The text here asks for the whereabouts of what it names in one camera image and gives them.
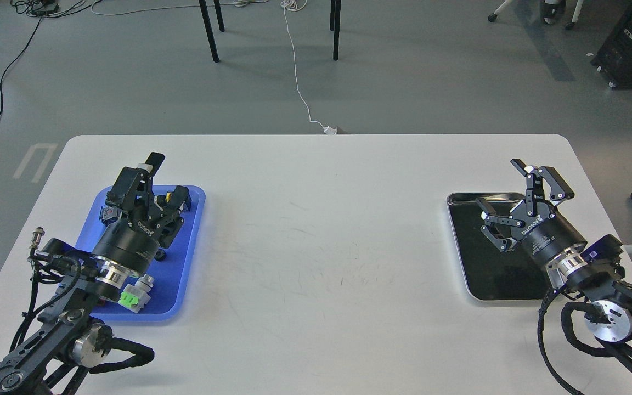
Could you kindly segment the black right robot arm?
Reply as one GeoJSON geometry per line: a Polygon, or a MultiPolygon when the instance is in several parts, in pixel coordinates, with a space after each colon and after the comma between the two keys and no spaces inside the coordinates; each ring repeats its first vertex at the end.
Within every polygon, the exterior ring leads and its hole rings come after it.
{"type": "Polygon", "coordinates": [[[567,342],[592,357],[616,358],[632,373],[632,284],[624,281],[622,243],[607,234],[593,245],[559,212],[574,191],[553,167],[534,167],[520,159],[512,165],[524,176],[525,196],[507,217],[483,197],[481,232],[501,252],[520,249],[543,267],[551,281],[539,308],[537,338],[552,377],[571,394],[577,388],[552,367],[544,346],[544,320],[559,295],[569,300],[560,312],[567,342]]]}

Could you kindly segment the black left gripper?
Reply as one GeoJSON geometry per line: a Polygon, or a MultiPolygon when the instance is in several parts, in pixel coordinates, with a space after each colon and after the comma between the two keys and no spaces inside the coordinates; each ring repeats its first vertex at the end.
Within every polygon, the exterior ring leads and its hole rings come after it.
{"type": "Polygon", "coordinates": [[[148,272],[158,249],[171,247],[185,222],[182,213],[193,205],[182,185],[153,193],[153,177],[164,160],[164,154],[152,152],[144,163],[121,170],[101,213],[106,228],[91,250],[93,257],[120,265],[136,278],[148,272]],[[168,191],[173,191],[170,205],[165,204],[168,191]]]}

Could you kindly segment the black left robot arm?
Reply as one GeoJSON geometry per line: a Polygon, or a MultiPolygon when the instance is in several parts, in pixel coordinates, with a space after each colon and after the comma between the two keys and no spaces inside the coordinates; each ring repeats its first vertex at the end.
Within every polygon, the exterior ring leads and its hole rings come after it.
{"type": "Polygon", "coordinates": [[[0,362],[0,394],[50,394],[73,372],[63,393],[77,392],[88,374],[150,363],[155,352],[120,339],[91,312],[103,298],[119,302],[126,278],[140,278],[159,249],[173,243],[190,209],[187,187],[153,192],[165,155],[152,152],[137,167],[121,170],[100,215],[105,231],[90,252],[58,239],[40,248],[43,229],[33,232],[28,262],[32,297],[9,353],[0,362]]]}

